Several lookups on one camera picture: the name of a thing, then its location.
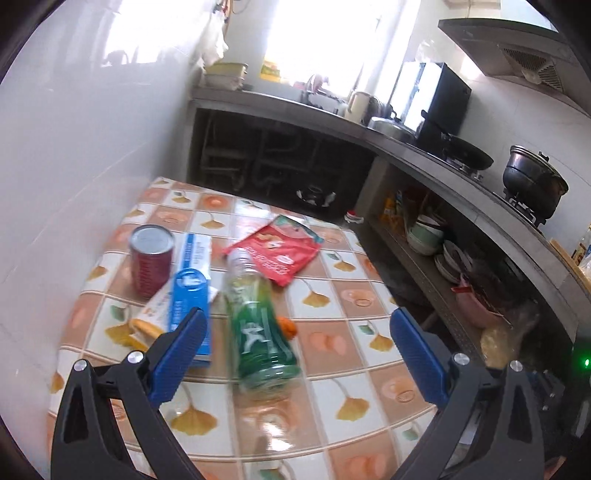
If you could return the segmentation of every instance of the red snack bag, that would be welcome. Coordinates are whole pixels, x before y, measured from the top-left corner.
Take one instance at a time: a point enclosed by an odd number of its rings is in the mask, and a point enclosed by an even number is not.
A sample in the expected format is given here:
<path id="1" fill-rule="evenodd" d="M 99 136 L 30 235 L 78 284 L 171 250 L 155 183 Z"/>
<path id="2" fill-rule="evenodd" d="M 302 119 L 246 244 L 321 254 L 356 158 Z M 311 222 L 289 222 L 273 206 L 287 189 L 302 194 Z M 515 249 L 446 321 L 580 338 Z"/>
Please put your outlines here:
<path id="1" fill-rule="evenodd" d="M 246 249 L 264 276 L 285 287 L 316 256 L 322 242 L 324 240 L 308 227 L 279 215 L 244 240 L 224 249 L 224 253 L 227 255 L 239 247 Z"/>

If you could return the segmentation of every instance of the metal screw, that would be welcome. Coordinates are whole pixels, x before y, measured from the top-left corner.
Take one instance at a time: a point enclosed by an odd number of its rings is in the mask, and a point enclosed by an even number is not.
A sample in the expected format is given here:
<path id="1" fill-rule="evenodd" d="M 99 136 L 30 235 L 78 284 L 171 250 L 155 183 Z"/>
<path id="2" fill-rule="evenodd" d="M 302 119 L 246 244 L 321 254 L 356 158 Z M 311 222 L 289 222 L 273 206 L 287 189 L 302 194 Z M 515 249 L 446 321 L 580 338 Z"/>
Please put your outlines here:
<path id="1" fill-rule="evenodd" d="M 509 366 L 515 372 L 521 372 L 523 370 L 523 365 L 521 365 L 519 360 L 512 360 L 511 363 L 509 363 Z"/>
<path id="2" fill-rule="evenodd" d="M 470 363 L 470 358 L 465 353 L 456 353 L 453 356 L 453 361 L 458 365 L 467 365 Z"/>
<path id="3" fill-rule="evenodd" d="M 142 360 L 144 359 L 144 354 L 143 352 L 140 352 L 139 350 L 136 350 L 135 352 L 131 352 L 128 356 L 127 356 L 127 361 L 130 364 L 138 364 L 140 363 Z"/>
<path id="4" fill-rule="evenodd" d="M 77 360 L 76 363 L 74 363 L 74 370 L 82 372 L 86 368 L 86 365 L 88 365 L 86 360 Z"/>

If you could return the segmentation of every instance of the red can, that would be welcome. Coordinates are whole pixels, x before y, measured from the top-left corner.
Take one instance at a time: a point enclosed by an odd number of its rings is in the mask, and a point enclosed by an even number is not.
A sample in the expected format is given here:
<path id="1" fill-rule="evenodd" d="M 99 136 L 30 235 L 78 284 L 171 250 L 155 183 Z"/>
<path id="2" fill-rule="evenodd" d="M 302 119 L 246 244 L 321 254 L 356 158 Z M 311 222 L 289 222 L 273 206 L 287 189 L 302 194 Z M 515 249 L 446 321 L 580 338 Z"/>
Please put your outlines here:
<path id="1" fill-rule="evenodd" d="M 137 227 L 129 238 L 135 291 L 150 299 L 170 278 L 174 237 L 160 225 Z"/>

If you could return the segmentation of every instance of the wooden cutting board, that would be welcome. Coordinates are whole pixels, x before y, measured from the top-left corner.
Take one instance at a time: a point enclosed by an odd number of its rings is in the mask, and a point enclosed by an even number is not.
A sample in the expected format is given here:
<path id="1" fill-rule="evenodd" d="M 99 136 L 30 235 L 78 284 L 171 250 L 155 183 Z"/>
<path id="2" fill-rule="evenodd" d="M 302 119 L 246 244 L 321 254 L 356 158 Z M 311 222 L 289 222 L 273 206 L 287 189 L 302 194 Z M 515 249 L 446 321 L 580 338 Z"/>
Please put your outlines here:
<path id="1" fill-rule="evenodd" d="M 558 254 L 564 259 L 564 261 L 573 271 L 575 276 L 581 280 L 583 285 L 585 285 L 585 288 L 587 288 L 587 291 L 591 293 L 591 281 L 587 277 L 585 277 L 579 266 L 574 262 L 572 258 L 570 258 L 569 253 L 562 247 L 562 245 L 560 245 L 558 240 L 555 240 L 553 238 L 552 240 L 550 240 L 550 245 L 552 245 L 554 249 L 558 252 Z"/>

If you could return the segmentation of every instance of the window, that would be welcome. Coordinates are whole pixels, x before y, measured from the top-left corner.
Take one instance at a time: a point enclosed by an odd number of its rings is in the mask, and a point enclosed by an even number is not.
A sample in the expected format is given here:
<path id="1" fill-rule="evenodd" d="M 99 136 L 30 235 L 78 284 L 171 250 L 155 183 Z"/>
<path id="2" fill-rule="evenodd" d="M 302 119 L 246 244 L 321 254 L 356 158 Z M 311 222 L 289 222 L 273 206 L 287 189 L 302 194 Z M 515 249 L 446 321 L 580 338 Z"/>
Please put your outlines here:
<path id="1" fill-rule="evenodd" d="M 367 56 L 388 0 L 280 0 L 265 62 L 282 80 L 306 82 L 320 73 L 329 89 L 348 95 Z"/>

